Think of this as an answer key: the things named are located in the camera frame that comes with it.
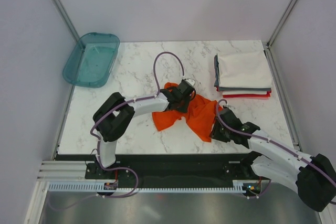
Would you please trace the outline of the orange t shirt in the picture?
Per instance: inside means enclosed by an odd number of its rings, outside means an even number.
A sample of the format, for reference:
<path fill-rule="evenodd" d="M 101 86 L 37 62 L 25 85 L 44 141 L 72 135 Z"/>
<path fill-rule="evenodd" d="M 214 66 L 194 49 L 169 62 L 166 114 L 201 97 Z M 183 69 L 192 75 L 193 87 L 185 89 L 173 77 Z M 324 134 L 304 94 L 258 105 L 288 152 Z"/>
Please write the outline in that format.
<path fill-rule="evenodd" d="M 204 142 L 211 142 L 210 137 L 216 116 L 217 101 L 211 101 L 195 92 L 186 113 L 178 111 L 153 112 L 152 119 L 158 131 L 173 126 L 177 120 L 185 119 L 188 127 Z"/>

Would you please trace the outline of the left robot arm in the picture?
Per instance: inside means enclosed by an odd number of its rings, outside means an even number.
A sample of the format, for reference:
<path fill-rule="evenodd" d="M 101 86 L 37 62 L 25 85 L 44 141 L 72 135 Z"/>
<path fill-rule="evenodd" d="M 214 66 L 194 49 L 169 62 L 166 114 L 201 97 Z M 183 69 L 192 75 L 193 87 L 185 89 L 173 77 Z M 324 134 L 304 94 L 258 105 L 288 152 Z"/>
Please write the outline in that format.
<path fill-rule="evenodd" d="M 159 90 L 158 94 L 127 100 L 120 93 L 110 95 L 93 115 L 94 126 L 90 134 L 98 139 L 97 173 L 111 178 L 115 173 L 117 140 L 123 136 L 131 120 L 153 112 L 187 112 L 195 97 L 195 80 L 183 79 L 176 87 Z"/>

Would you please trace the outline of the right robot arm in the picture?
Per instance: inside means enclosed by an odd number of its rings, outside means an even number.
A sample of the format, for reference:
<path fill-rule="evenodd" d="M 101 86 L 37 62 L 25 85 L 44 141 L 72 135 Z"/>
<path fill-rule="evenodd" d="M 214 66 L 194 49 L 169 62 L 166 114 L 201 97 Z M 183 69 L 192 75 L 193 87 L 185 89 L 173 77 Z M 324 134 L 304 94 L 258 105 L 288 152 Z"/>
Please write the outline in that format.
<path fill-rule="evenodd" d="M 324 155 L 312 156 L 273 140 L 259 126 L 242 123 L 227 107 L 216 111 L 211 138 L 251 151 L 250 160 L 240 166 L 245 178 L 257 175 L 281 184 L 317 212 L 335 203 L 335 169 Z"/>

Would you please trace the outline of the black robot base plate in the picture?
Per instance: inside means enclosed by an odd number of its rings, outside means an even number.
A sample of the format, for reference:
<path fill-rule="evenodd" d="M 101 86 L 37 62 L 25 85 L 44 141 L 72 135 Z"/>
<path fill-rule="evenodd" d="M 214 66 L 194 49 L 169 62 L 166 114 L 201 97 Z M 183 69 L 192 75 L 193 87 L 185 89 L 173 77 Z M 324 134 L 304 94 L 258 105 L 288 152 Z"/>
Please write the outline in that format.
<path fill-rule="evenodd" d="M 257 180 L 251 164 L 257 152 L 243 154 L 118 154 L 109 171 L 98 162 L 87 164 L 86 179 Z"/>

